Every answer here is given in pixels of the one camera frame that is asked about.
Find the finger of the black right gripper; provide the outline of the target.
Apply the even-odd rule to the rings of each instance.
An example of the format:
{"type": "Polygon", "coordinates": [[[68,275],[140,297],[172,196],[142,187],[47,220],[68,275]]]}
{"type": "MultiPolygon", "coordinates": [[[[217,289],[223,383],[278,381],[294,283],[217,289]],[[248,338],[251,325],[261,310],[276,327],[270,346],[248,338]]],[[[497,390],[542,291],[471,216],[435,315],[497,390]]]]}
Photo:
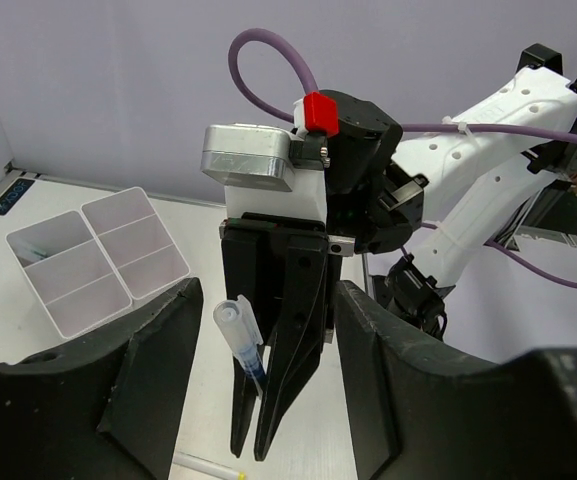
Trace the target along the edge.
{"type": "Polygon", "coordinates": [[[230,450],[239,458],[251,426],[255,403],[262,398],[263,390],[244,373],[240,364],[234,364],[233,370],[230,450]]]}
{"type": "Polygon", "coordinates": [[[317,370],[324,341],[327,239],[294,235],[285,260],[283,298],[253,448],[257,461],[266,459],[284,415],[317,370]]]}

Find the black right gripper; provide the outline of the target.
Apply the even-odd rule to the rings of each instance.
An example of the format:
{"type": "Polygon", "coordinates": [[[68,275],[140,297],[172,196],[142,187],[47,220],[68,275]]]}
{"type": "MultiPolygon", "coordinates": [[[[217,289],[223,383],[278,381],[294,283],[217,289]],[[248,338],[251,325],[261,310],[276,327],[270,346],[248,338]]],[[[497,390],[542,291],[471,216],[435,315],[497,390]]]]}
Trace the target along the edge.
{"type": "Polygon", "coordinates": [[[402,127],[372,102],[335,90],[309,93],[314,92],[331,95],[338,108],[339,133],[329,140],[331,163],[325,170],[326,222],[255,214],[230,218],[227,213],[220,234],[227,292],[250,301],[264,344],[279,315],[289,234],[348,237],[356,253],[381,253],[412,226],[379,201],[387,190],[413,180],[390,164],[402,127]]]}

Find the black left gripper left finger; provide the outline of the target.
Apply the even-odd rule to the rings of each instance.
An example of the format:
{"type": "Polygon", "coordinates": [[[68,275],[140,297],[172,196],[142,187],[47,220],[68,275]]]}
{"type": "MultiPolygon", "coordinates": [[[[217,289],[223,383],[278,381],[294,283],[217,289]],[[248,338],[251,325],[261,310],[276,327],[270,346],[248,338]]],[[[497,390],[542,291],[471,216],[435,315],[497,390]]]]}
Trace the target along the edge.
{"type": "Polygon", "coordinates": [[[0,363],[0,479],[169,476],[203,308],[196,278],[57,347],[0,363]]]}

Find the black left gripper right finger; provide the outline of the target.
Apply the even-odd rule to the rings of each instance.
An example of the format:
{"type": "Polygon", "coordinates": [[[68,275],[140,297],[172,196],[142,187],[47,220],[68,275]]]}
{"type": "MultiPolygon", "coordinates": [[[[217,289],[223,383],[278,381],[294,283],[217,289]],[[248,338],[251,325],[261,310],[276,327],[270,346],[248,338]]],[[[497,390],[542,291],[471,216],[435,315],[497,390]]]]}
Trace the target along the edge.
{"type": "Polygon", "coordinates": [[[359,478],[577,479],[577,348],[494,364],[349,281],[335,324],[359,478]]]}

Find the blue pen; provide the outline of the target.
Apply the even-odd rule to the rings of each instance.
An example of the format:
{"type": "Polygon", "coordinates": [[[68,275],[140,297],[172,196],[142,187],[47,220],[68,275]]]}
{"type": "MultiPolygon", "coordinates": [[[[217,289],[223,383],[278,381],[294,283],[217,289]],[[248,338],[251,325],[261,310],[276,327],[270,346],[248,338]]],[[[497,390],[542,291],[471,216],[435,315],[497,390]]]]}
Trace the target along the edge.
{"type": "Polygon", "coordinates": [[[213,320],[244,374],[263,394],[266,374],[259,348],[264,345],[250,301],[244,295],[224,300],[213,310],[213,320]]]}

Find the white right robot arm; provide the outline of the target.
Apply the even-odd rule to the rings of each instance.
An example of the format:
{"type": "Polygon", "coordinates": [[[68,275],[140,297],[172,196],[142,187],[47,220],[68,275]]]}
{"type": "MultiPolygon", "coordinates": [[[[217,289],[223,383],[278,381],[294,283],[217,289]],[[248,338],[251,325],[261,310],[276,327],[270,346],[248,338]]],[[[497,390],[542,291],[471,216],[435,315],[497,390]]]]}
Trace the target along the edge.
{"type": "Polygon", "coordinates": [[[220,228],[226,297],[244,311],[250,350],[234,363],[230,449],[249,432],[264,460],[317,370],[345,257],[402,248],[438,228],[390,270],[385,308],[417,333],[445,335],[445,298],[474,249],[558,176],[577,170],[577,79],[535,44],[514,77],[436,125],[403,125],[374,103],[319,89],[289,45],[305,94],[286,128],[212,125],[201,168],[225,188],[220,228]]]}

